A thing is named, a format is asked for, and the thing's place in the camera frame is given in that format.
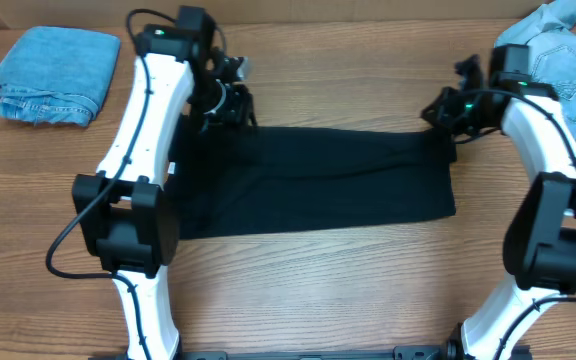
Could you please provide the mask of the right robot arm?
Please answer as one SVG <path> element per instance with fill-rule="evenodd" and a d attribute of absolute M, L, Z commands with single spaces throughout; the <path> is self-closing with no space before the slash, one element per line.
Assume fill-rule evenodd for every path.
<path fill-rule="evenodd" d="M 438 130 L 472 141 L 495 130 L 517 149 L 531 187 L 503 243 L 504 279 L 446 342 L 398 346 L 397 359 L 529 359 L 519 341 L 554 305 L 576 303 L 576 143 L 554 88 L 534 81 L 529 48 L 493 50 L 456 63 L 459 87 L 445 87 L 421 113 Z"/>

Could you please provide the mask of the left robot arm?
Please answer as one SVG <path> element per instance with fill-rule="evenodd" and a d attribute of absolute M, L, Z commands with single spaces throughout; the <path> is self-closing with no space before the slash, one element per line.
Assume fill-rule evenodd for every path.
<path fill-rule="evenodd" d="M 78 175 L 73 183 L 73 223 L 100 260 L 99 277 L 112 280 L 120 295 L 126 359 L 177 359 L 181 353 L 168 286 L 179 225 L 164 184 L 183 110 L 200 131 L 257 126 L 244 84 L 249 62 L 214 46 L 222 34 L 205 9 L 192 6 L 180 7 L 167 25 L 131 33 L 134 78 L 117 134 L 95 174 Z"/>

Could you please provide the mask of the black t-shirt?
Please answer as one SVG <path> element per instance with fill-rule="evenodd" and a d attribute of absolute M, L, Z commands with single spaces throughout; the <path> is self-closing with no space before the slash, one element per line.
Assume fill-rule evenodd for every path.
<path fill-rule="evenodd" d="M 202 129 L 186 122 L 164 191 L 183 240 L 433 221 L 456 212 L 446 134 Z"/>

